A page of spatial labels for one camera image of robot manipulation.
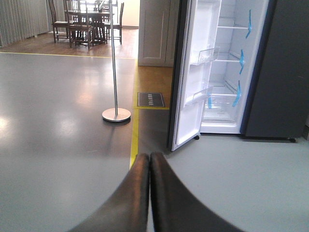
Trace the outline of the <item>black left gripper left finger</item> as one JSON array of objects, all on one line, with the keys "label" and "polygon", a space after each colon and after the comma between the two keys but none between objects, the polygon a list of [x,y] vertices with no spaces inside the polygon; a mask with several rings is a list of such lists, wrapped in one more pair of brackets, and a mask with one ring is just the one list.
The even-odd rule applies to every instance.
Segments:
[{"label": "black left gripper left finger", "polygon": [[145,232],[149,206],[147,154],[139,154],[124,180],[93,214],[71,232]]}]

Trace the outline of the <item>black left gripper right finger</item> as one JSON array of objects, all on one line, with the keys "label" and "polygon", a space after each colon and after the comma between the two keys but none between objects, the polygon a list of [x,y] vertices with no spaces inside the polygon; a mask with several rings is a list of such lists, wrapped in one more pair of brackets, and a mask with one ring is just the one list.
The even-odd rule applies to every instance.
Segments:
[{"label": "black left gripper right finger", "polygon": [[151,204],[156,232],[240,232],[181,182],[162,153],[150,154]]}]

